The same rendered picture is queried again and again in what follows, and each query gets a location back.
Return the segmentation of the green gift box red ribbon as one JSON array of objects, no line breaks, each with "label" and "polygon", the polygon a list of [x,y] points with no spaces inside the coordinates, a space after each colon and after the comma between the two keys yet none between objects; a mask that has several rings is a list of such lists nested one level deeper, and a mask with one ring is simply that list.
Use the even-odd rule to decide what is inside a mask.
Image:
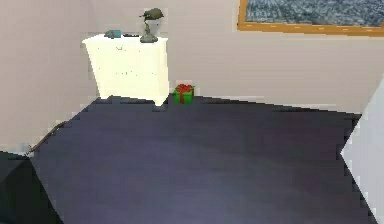
[{"label": "green gift box red ribbon", "polygon": [[179,84],[173,91],[176,104],[191,104],[194,98],[195,87],[188,84]]}]

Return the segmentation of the white chest of drawers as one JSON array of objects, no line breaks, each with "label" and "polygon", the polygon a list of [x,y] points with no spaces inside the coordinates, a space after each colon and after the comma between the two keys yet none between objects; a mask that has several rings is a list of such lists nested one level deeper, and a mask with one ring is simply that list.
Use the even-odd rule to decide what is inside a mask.
[{"label": "white chest of drawers", "polygon": [[99,34],[85,45],[101,99],[121,96],[161,106],[169,95],[167,38],[141,43],[139,37],[107,38]]}]

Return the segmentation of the dark green desk lamp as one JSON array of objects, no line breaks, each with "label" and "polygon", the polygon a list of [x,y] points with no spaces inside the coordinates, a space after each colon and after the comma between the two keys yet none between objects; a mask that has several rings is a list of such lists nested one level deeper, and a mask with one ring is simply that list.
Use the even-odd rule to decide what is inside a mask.
[{"label": "dark green desk lamp", "polygon": [[140,37],[141,43],[155,43],[158,41],[158,38],[151,32],[151,21],[156,21],[164,17],[164,14],[159,8],[152,8],[146,10],[141,17],[144,20],[145,29],[144,34]]}]

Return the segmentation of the wood framed blue picture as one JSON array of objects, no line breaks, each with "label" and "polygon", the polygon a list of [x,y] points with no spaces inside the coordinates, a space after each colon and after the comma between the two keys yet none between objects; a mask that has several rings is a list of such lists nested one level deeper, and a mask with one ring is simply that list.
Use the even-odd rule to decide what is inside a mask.
[{"label": "wood framed blue picture", "polygon": [[240,0],[237,29],[384,37],[384,0]]}]

